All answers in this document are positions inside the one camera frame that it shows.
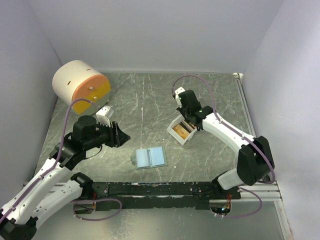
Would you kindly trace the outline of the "green card holder wallet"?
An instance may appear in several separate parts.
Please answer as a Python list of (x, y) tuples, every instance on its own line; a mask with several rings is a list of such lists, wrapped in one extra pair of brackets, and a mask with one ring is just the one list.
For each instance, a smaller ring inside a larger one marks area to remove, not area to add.
[(137, 149), (130, 158), (136, 169), (151, 169), (168, 165), (166, 151), (163, 146)]

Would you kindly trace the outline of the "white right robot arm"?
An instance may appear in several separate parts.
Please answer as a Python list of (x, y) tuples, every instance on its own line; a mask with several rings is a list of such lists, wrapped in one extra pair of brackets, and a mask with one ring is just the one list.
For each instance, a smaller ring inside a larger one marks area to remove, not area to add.
[(271, 174), (268, 184), (275, 181), (274, 160), (265, 137), (247, 134), (223, 119), (212, 107), (202, 107), (193, 90), (180, 87), (173, 97), (187, 123), (197, 131), (216, 136), (235, 153), (236, 166), (214, 179), (217, 183), (212, 186), (212, 193), (216, 198), (223, 199), (233, 187), (252, 186), (268, 174)]

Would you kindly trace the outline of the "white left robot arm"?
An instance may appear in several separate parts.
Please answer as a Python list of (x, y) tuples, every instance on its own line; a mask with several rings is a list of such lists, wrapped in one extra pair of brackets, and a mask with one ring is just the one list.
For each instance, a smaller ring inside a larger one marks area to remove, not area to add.
[(37, 229), (70, 202), (96, 203), (93, 180), (78, 172), (59, 190), (50, 190), (87, 159), (87, 151), (107, 146), (119, 148), (130, 140), (117, 122), (104, 125), (93, 116), (81, 116), (72, 132), (62, 135), (49, 158), (29, 183), (0, 209), (0, 235), (5, 240), (30, 240)]

